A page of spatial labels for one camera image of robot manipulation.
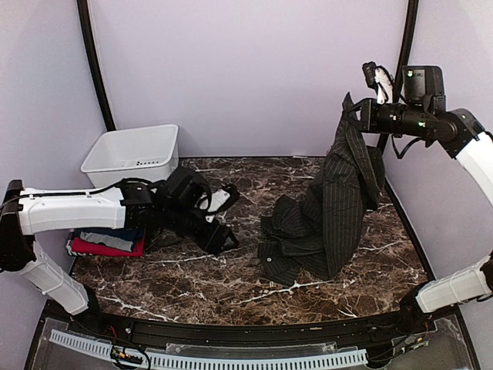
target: laundry basket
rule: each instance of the laundry basket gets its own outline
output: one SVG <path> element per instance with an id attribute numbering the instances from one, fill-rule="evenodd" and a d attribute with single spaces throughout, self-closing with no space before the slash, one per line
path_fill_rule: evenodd
<path id="1" fill-rule="evenodd" d="M 104 133 L 81 166 L 95 187 L 126 177 L 165 180 L 178 166 L 177 125 Z"/>

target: marble surface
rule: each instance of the marble surface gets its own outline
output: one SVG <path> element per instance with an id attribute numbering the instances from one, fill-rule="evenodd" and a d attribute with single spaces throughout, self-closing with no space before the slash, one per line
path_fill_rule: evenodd
<path id="1" fill-rule="evenodd" d="M 73 275 L 95 289 L 104 311 L 160 321 L 283 325 L 397 310 L 426 275 L 385 194 L 378 210 L 365 216 L 360 246 L 335 279 L 319 281 L 302 270 L 297 283 L 284 288 L 263 278 L 257 259 L 260 215 L 268 215 L 283 193 L 302 197 L 321 163 L 320 158 L 184 160 L 213 189 L 229 182 L 238 186 L 241 198 L 220 219 L 233 228 L 240 248 L 214 257 L 164 232 L 149 236 L 140 258 L 79 257 Z"/>

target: folded clothes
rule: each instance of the folded clothes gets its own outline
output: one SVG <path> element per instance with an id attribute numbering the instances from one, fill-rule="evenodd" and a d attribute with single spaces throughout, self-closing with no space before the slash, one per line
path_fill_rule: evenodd
<path id="1" fill-rule="evenodd" d="M 69 239 L 67 240 L 67 244 L 65 245 L 65 249 L 67 250 L 67 253 L 69 254 L 69 256 L 75 256 L 75 257 L 78 257 L 78 256 L 92 256 L 92 254 L 90 254 L 90 253 L 77 253 L 77 252 L 74 252 L 72 250 L 72 243 L 74 241 L 73 234 L 74 234 L 73 232 L 70 233 Z"/>
<path id="2" fill-rule="evenodd" d="M 106 247 L 100 244 L 89 243 L 87 241 L 83 241 L 78 237 L 75 237 L 70 244 L 70 249 L 72 250 L 72 253 L 75 252 L 77 254 L 97 254 L 100 256 L 109 257 L 140 257 L 144 253 L 144 240 L 144 237 L 137 240 L 135 242 L 133 252 L 126 252 L 116 248 Z"/>
<path id="3" fill-rule="evenodd" d="M 89 227 L 74 230 L 74 237 L 89 243 L 101 244 L 106 247 L 132 252 L 134 243 L 142 238 L 138 229 L 108 229 L 104 227 Z"/>

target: purple wall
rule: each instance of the purple wall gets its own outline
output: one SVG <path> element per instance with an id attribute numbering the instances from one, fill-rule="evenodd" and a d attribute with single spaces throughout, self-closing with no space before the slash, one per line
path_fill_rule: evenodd
<path id="1" fill-rule="evenodd" d="M 0 0 L 0 197 L 12 179 L 39 189 L 89 187 L 80 164 L 104 128 L 75 1 Z M 66 232 L 39 240 L 65 269 Z M 0 369 L 24 367 L 44 298 L 0 274 Z"/>
<path id="2" fill-rule="evenodd" d="M 361 65 L 395 69 L 406 2 L 92 2 L 119 128 L 175 123 L 183 156 L 323 155 Z"/>
<path id="3" fill-rule="evenodd" d="M 420 2 L 411 63 L 442 68 L 448 109 L 469 109 L 493 130 L 493 2 Z M 408 140 L 398 140 L 402 148 Z M 438 144 L 413 146 L 403 160 L 387 148 L 387 175 L 438 278 L 493 250 L 493 209 Z M 493 303 L 462 307 L 481 367 L 493 368 Z"/>

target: white cable tray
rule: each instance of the white cable tray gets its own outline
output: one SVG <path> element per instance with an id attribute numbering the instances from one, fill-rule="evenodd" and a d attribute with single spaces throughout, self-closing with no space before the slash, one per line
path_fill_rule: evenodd
<path id="1" fill-rule="evenodd" d="M 109 356 L 112 346 L 109 341 L 82 337 L 55 329 L 52 330 L 49 340 L 52 343 L 93 358 L 114 362 Z M 137 350 L 127 349 L 126 352 L 130 355 L 143 358 L 142 354 Z M 146 351 L 146 353 L 151 359 L 151 368 L 155 370 L 328 370 L 348 368 L 368 363 L 367 351 L 365 349 L 329 355 L 278 359 L 192 358 L 166 355 L 153 351 Z M 147 368 L 145 359 L 140 365 L 140 368 Z"/>

